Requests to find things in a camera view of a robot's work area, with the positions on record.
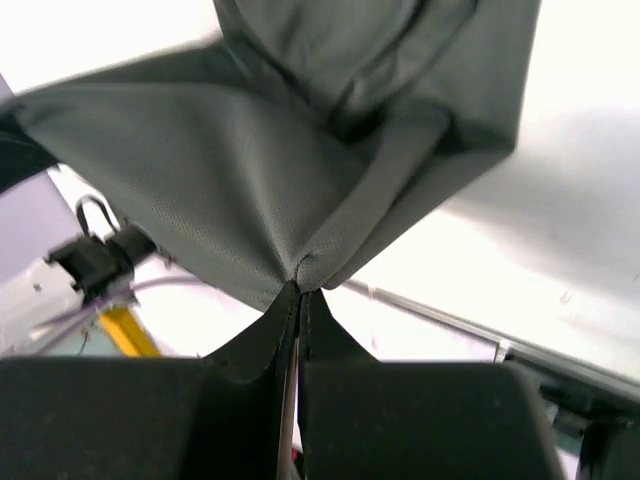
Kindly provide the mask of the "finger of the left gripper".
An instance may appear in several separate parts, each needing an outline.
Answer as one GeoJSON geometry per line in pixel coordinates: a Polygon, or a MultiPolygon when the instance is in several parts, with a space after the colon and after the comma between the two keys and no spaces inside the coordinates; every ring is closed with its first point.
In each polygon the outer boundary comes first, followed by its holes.
{"type": "Polygon", "coordinates": [[[56,167],[57,159],[28,136],[17,121],[21,104],[7,99],[1,104],[1,192],[45,170],[56,167]]]}

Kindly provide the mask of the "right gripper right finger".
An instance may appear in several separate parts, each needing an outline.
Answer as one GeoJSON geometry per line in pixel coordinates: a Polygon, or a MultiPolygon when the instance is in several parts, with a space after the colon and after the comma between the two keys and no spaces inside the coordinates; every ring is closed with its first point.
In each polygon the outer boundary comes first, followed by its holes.
{"type": "Polygon", "coordinates": [[[301,302],[299,424],[310,479],[559,479],[541,402],[495,363],[383,363],[301,302]]]}

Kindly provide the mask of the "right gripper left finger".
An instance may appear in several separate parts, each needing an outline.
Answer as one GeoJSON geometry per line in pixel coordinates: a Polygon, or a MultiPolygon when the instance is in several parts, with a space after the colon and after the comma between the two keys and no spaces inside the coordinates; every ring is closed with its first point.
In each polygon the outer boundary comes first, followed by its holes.
{"type": "Polygon", "coordinates": [[[1,363],[5,479],[285,479],[300,293],[203,358],[1,363]]]}

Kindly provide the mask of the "dark grey t shirt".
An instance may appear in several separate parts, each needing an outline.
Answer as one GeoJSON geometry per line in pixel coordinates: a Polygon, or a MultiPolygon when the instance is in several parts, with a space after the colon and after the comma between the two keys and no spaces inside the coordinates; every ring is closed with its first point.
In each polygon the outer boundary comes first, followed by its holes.
{"type": "Polygon", "coordinates": [[[340,285],[514,148],[535,1],[219,1],[212,44],[64,81],[17,121],[246,304],[340,285]]]}

